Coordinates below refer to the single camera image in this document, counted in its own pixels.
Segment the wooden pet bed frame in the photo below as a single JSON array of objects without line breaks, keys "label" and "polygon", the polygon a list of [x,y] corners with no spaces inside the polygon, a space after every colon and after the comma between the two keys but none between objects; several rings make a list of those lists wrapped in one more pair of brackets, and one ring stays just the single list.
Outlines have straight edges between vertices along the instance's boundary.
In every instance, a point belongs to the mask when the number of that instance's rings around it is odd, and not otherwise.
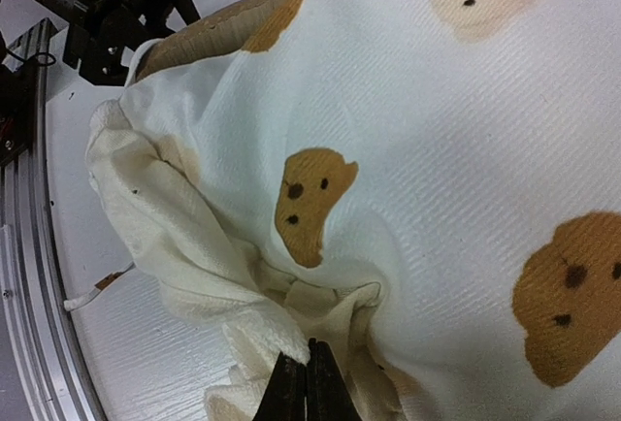
[{"label": "wooden pet bed frame", "polygon": [[135,80],[244,46],[266,49],[295,17],[302,1],[241,0],[223,8],[148,48],[138,63]]}]

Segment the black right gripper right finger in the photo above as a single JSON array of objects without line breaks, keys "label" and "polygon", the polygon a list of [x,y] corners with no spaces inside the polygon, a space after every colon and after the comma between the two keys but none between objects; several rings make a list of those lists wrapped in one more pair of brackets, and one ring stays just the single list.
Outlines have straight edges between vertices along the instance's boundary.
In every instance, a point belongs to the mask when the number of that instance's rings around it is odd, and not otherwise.
[{"label": "black right gripper right finger", "polygon": [[306,419],[309,421],[361,421],[345,386],[330,345],[310,339],[306,365]]}]

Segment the large bear print cushion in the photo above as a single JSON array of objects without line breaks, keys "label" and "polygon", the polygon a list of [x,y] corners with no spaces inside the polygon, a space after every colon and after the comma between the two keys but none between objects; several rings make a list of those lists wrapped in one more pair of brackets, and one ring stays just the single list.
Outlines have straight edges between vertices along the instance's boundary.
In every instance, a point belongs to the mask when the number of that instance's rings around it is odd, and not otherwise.
[{"label": "large bear print cushion", "polygon": [[165,306],[220,320],[211,420],[327,341],[365,420],[620,416],[620,0],[286,0],[136,52],[89,180]]}]

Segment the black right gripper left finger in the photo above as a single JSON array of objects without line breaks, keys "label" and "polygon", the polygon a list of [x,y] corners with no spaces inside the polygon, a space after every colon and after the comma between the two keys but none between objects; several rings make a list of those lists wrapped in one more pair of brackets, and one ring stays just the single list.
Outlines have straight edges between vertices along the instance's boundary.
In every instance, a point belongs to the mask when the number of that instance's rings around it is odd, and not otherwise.
[{"label": "black right gripper left finger", "polygon": [[306,386],[306,366],[280,353],[254,421],[305,421]]}]

